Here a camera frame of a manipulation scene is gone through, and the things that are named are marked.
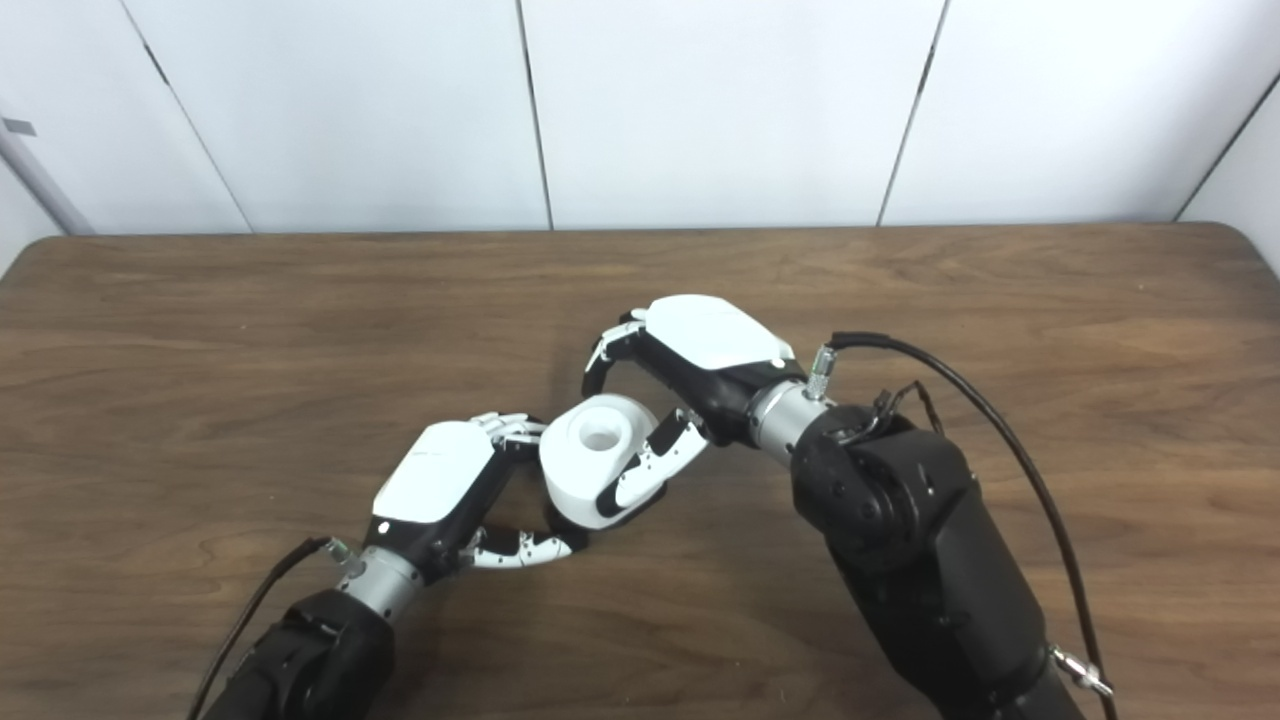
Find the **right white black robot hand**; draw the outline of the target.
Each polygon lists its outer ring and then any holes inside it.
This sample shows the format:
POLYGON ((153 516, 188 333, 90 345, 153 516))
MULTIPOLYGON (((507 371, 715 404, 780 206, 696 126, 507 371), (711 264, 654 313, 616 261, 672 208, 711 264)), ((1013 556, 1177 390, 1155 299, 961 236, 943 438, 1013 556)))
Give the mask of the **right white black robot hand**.
POLYGON ((805 429, 829 406, 805 397, 808 375, 786 341, 714 296, 667 296, 621 316, 593 347, 582 396, 600 395, 618 361, 636 363, 682 406, 641 439, 596 496, 607 524, 650 505, 709 446, 758 448, 788 468, 805 429))

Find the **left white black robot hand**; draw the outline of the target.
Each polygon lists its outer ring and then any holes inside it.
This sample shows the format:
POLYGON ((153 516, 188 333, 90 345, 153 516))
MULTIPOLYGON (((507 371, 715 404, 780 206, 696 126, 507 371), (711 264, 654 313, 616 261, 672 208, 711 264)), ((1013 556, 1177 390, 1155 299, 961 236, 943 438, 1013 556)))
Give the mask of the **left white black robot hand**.
POLYGON ((378 491, 365 546, 406 561, 424 585, 470 566, 518 569, 581 553, 585 530, 485 523, 515 471, 539 459, 545 428, 525 413, 429 425, 378 491))

